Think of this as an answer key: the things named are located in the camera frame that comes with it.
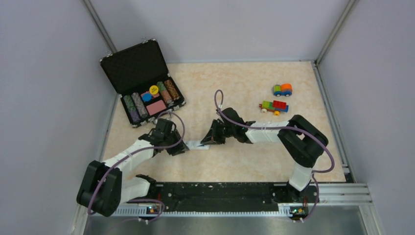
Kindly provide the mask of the white remote control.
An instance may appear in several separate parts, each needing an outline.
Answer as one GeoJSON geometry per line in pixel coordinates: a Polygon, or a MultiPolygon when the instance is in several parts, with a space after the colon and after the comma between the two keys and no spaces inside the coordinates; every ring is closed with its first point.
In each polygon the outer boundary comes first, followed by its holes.
{"type": "Polygon", "coordinates": [[[210,146],[202,144],[200,140],[198,141],[184,141],[185,145],[189,150],[209,150],[210,146]]]}

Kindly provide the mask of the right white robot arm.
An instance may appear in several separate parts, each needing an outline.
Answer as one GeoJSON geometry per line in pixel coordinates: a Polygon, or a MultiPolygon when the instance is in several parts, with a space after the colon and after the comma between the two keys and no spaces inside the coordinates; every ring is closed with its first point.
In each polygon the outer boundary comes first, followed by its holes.
{"type": "Polygon", "coordinates": [[[294,115],[283,122],[244,121],[236,110],[226,108],[218,112],[202,145],[219,145],[233,137],[241,143],[281,143],[293,158],[294,170],[287,188],[287,196],[294,202],[306,195],[317,159],[327,149],[328,139],[313,124],[301,115],[294,115]]]}

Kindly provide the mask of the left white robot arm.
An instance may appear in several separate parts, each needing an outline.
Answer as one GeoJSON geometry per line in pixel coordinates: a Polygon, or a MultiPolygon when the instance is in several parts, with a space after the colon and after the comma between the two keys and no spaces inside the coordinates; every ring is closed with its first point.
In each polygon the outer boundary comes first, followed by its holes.
{"type": "Polygon", "coordinates": [[[169,155],[184,153],[188,147],[179,134],[177,126],[168,119],[160,118],[155,128],[143,134],[130,147],[104,161],[88,164],[82,179],[76,202],[87,208],[89,214],[112,215],[122,203],[140,197],[152,202],[157,189],[153,179],[136,176],[127,180],[126,175],[139,164],[166,150],[169,155]]]}

